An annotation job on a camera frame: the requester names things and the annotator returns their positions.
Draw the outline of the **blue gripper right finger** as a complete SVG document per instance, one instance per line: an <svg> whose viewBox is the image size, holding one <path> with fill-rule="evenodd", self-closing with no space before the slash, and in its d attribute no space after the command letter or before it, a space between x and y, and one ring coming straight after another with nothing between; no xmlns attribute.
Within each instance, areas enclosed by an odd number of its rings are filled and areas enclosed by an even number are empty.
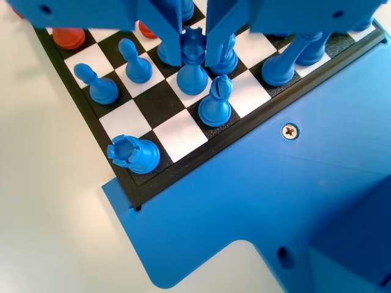
<svg viewBox="0 0 391 293"><path fill-rule="evenodd" d="M262 34L347 32L372 16L381 1L208 1L206 66L217 65L222 44L248 24Z"/></svg>

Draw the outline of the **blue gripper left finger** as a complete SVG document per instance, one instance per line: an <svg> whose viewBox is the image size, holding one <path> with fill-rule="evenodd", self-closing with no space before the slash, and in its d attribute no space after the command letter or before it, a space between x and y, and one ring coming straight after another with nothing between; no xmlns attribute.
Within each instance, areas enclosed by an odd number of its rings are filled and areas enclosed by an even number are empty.
<svg viewBox="0 0 391 293"><path fill-rule="evenodd" d="M169 64L181 65L180 1L14 0L8 3L31 24L41 28L132 31L136 21L141 21L165 44Z"/></svg>

